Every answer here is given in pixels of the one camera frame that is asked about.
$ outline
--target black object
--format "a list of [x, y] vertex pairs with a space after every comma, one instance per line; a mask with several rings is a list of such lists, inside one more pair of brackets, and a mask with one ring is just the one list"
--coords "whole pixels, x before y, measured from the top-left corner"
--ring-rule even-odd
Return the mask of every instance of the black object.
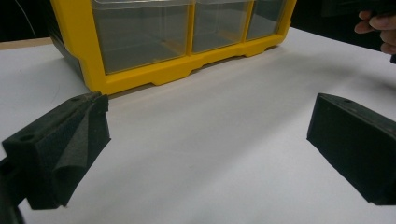
[[320, 93], [307, 139], [369, 203], [396, 204], [396, 123]]
[[[323, 0], [322, 16], [339, 16], [372, 10], [375, 15], [382, 15], [396, 11], [395, 0]], [[390, 58], [391, 63], [396, 63], [396, 55]]]
[[106, 95], [83, 94], [6, 139], [7, 158], [0, 162], [4, 205], [17, 207], [27, 198], [32, 209], [66, 206], [110, 140], [107, 110]]

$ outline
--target yellow plastic drawer organizer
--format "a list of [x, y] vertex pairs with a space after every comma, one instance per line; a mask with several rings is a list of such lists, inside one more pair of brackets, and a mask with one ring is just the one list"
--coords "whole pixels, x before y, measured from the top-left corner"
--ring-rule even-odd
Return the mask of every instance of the yellow plastic drawer organizer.
[[91, 91], [161, 85], [281, 43], [296, 0], [51, 0]]

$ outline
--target human hand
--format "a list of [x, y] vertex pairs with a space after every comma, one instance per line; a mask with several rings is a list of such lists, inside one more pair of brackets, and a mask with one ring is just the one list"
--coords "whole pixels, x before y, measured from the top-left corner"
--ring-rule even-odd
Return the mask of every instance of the human hand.
[[359, 17], [362, 21], [355, 26], [355, 32], [366, 34], [374, 30], [381, 31], [380, 37], [384, 41], [381, 51], [396, 54], [396, 14], [372, 17], [371, 11], [362, 11]]

